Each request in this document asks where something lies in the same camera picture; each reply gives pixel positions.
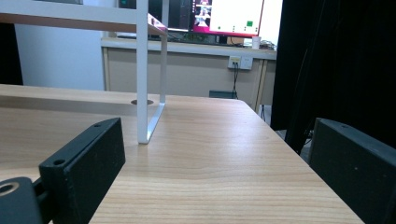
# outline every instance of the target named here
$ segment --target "white metal frame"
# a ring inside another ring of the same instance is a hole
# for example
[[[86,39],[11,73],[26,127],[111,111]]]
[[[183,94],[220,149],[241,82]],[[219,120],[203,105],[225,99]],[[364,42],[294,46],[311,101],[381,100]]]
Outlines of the white metal frame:
[[[163,18],[167,25],[169,0],[163,0]],[[101,31],[136,33],[137,38],[137,141],[147,144],[165,106],[167,29],[148,24],[149,3],[137,1],[137,10],[114,7],[91,7],[34,0],[1,0],[0,22],[22,23]],[[148,124],[148,34],[162,37],[161,95],[154,116]]]

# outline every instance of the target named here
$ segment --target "desk hole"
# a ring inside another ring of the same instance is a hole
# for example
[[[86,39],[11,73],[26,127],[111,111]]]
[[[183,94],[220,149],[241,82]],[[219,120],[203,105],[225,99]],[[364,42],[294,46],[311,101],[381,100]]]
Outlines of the desk hole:
[[[137,100],[132,100],[131,104],[137,105]],[[154,104],[154,102],[152,100],[148,100],[148,105],[152,105],[152,104]]]
[[[19,186],[20,186],[20,184],[18,182],[6,183],[6,184],[0,186],[0,197],[13,192]]]
[[[62,165],[64,163],[64,160],[56,160],[53,164],[54,165]]]

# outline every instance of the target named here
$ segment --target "cup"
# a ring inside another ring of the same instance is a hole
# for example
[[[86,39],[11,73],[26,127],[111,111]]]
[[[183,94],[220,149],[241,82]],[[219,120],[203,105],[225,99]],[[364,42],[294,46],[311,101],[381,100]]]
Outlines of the cup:
[[[253,49],[259,49],[261,42],[262,42],[262,38],[260,36],[251,37],[251,47]]]

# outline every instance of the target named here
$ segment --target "black curtain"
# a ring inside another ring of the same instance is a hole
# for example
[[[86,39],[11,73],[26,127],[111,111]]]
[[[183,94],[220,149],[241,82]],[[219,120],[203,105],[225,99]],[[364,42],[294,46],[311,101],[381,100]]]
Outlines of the black curtain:
[[[0,23],[0,83],[22,85],[20,56],[14,24]]]
[[[296,3],[283,2],[271,127],[286,129],[285,141],[297,153],[316,117],[344,122],[396,147],[396,3],[304,3],[314,7],[288,10]],[[305,30],[291,35],[300,25]],[[284,49],[290,44],[297,50]]]

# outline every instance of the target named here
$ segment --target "wooden table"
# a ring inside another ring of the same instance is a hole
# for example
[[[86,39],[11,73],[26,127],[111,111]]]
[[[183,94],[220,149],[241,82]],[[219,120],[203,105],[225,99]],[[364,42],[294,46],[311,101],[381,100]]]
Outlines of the wooden table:
[[[0,85],[0,181],[36,180],[52,153],[121,117],[127,162],[92,223],[361,223],[245,103],[168,96],[150,143],[138,145],[133,99]]]

